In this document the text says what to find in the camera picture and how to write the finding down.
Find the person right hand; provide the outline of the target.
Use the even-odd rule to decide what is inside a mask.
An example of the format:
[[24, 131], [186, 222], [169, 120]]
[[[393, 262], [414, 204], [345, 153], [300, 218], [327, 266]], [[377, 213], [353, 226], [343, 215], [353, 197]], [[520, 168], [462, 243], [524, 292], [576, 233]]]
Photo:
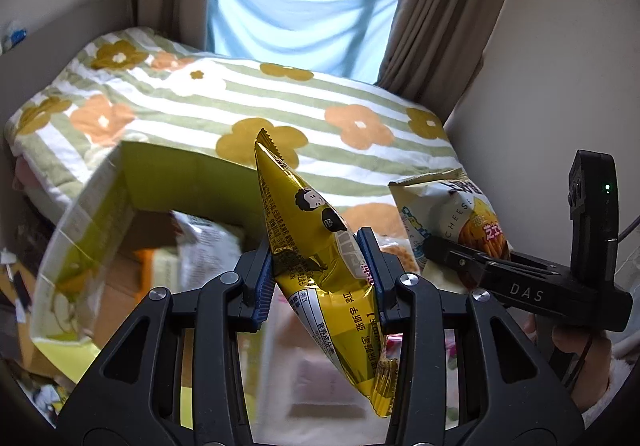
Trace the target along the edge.
[[[561, 352], [567, 354], [582, 354], [586, 349], [589, 336], [573, 331], [553, 327], [551, 332], [553, 344]], [[610, 384], [610, 370], [612, 362], [612, 344], [601, 334], [591, 340], [584, 366], [578, 374], [572, 398], [580, 411], [593, 407], [605, 394]]]

